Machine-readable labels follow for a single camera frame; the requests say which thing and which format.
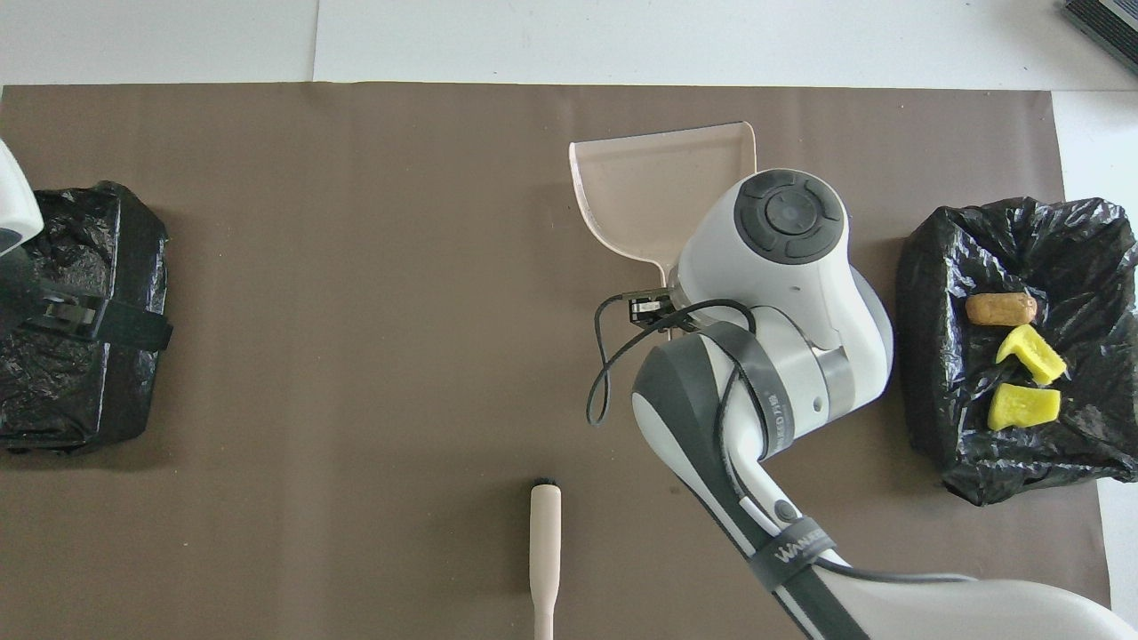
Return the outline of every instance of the yellow sponge piece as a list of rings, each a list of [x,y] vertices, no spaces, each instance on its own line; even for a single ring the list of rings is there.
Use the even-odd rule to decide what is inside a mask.
[[[988,428],[1033,427],[1059,417],[1059,392],[1001,384],[988,411]]]
[[[1020,325],[1012,329],[999,345],[996,362],[1003,362],[1013,353],[1031,371],[1031,379],[1037,384],[1049,385],[1066,371],[1066,362],[1031,325]]]

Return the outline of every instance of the gray strap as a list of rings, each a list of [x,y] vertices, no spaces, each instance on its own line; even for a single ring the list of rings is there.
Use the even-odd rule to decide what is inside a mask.
[[[751,400],[762,412],[765,460],[794,442],[794,413],[790,394],[766,350],[748,333],[731,322],[716,322],[700,331],[719,346],[742,371]]]
[[[813,518],[800,518],[764,544],[747,563],[767,591],[774,591],[836,547]]]

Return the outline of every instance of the brown paper sheet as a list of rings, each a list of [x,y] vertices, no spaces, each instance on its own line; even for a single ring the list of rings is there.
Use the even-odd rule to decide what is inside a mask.
[[[119,181],[173,238],[149,430],[0,458],[0,635],[528,638],[527,494],[564,490],[562,638],[794,638],[642,442],[591,314],[652,286],[594,240],[567,145],[745,120],[830,181],[892,309],[938,205],[1062,197],[1046,93],[432,84],[9,87],[36,188]],[[613,340],[630,335],[621,313]],[[909,450],[899,385],[768,465],[858,566],[1107,602],[1095,487],[978,509]]]

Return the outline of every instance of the beige dustpan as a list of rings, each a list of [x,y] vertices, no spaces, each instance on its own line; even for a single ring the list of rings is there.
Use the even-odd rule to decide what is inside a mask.
[[[577,204],[596,239],[660,269],[660,284],[708,208],[754,173],[745,122],[569,145]]]

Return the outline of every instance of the trash bag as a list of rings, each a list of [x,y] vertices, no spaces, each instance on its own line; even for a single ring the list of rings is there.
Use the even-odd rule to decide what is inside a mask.
[[[1136,255],[1124,211],[1100,198],[941,207],[908,237],[896,322],[905,419],[950,492],[983,506],[1088,478],[1136,479]],[[1067,364],[1049,385],[1059,417],[991,430],[1000,383],[1040,385],[1017,359],[995,362],[1011,327],[970,323],[964,302],[1015,292],[1036,298],[1033,325]]]
[[[94,451],[146,428],[166,228],[114,182],[35,200],[43,231],[0,259],[0,448]]]

